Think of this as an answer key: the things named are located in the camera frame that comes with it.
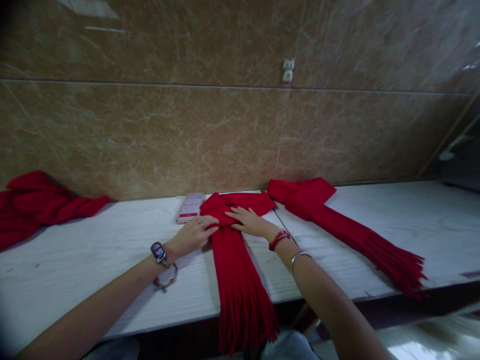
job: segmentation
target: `wristwatch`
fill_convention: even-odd
[[[160,265],[163,265],[167,269],[170,268],[170,263],[169,263],[169,260],[167,259],[167,254],[165,253],[165,250],[162,247],[161,243],[159,243],[158,241],[154,242],[151,245],[150,250],[157,263],[159,263]]]

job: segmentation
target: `beige wall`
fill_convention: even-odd
[[[116,15],[32,0],[9,17],[0,186],[35,169],[119,200],[412,179],[480,79],[463,70],[475,0],[103,3]]]

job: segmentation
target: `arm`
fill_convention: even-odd
[[[226,214],[241,222],[232,225],[236,230],[264,237],[269,243],[281,231],[276,225],[257,216],[252,209],[231,209],[233,212]],[[289,239],[281,240],[275,248],[288,270],[292,258],[300,251],[298,245]],[[390,359],[362,313],[312,258],[302,255],[296,259],[293,278],[305,301],[330,332],[339,359]]]
[[[204,230],[200,221],[205,227],[219,222],[212,216],[199,216],[186,223],[170,241],[163,244],[170,263],[201,248],[218,230],[216,226]],[[17,359],[80,359],[164,270],[153,255],[147,256],[67,312],[28,344]]]

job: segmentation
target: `bracelet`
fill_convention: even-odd
[[[163,285],[160,283],[160,278],[157,276],[155,280],[153,280],[153,285],[155,285],[156,289],[155,290],[162,290],[163,293],[165,294],[167,292],[167,288],[172,285],[175,280],[177,279],[177,274],[179,273],[179,268],[177,267],[176,263],[171,263],[169,266],[167,266],[167,269],[170,269],[171,267],[175,268],[175,272],[173,273],[173,277],[168,280],[168,283]]]
[[[309,256],[310,258],[313,259],[312,255],[310,255],[308,252],[306,251],[300,251],[299,253],[297,253],[292,259],[291,259],[291,264],[290,264],[290,274],[294,274],[294,264],[295,264],[295,260],[297,260],[297,258],[299,256],[302,256],[302,255],[307,255]]]
[[[273,239],[273,241],[268,245],[268,250],[275,251],[275,247],[277,246],[278,242],[282,239],[289,238],[290,234],[286,231],[280,231],[277,236]]]

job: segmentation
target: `forearm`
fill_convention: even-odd
[[[149,255],[70,310],[17,356],[18,359],[80,359],[164,267]]]
[[[290,270],[301,249],[288,239],[275,248]],[[389,359],[377,334],[333,279],[309,256],[299,256],[293,277],[305,301],[330,332],[339,359]]]

